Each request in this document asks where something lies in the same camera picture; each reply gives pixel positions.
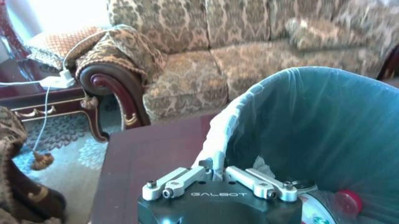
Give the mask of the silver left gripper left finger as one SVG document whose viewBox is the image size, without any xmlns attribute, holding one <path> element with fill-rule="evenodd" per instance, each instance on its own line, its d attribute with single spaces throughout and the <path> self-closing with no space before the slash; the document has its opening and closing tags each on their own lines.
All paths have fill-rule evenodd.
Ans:
<svg viewBox="0 0 399 224">
<path fill-rule="evenodd" d="M 223 161 L 207 158 L 192 168 L 179 167 L 143 186 L 143 200 L 176 199 L 188 193 L 192 197 L 219 196 L 215 179 L 220 180 Z"/>
</svg>

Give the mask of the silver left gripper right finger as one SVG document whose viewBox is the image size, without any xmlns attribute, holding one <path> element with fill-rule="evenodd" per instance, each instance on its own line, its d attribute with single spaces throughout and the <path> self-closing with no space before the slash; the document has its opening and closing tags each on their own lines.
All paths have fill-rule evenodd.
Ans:
<svg viewBox="0 0 399 224">
<path fill-rule="evenodd" d="M 229 166 L 225 168 L 224 178 L 229 182 L 239 182 L 257 198 L 265 200 L 279 198 L 283 202 L 297 200 L 297 189 L 291 182 L 280 182 L 253 168 L 241 170 Z"/>
</svg>

